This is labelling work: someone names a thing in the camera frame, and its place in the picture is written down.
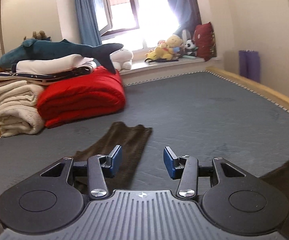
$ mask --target silver screw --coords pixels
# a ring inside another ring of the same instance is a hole
[[[103,197],[106,194],[107,192],[102,188],[96,188],[91,191],[91,195],[93,195],[94,197]]]
[[[193,189],[182,189],[179,191],[179,195],[182,197],[192,197],[194,194],[195,192]]]

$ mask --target red pillow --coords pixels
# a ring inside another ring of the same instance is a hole
[[[196,27],[194,42],[198,47],[197,57],[201,57],[205,61],[216,57],[214,31],[210,22]]]

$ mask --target window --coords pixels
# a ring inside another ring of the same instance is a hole
[[[179,26],[167,0],[95,0],[95,7],[103,43],[129,50],[155,47]]]

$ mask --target gray ribbed plate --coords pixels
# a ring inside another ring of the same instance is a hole
[[[265,236],[235,236],[213,226],[195,202],[176,199],[169,190],[122,191],[91,202],[84,214],[63,230],[25,236],[9,229],[0,240],[285,240]]]

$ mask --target white plush toy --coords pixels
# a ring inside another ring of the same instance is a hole
[[[131,69],[133,53],[127,49],[120,49],[110,54],[111,61],[118,71]]]

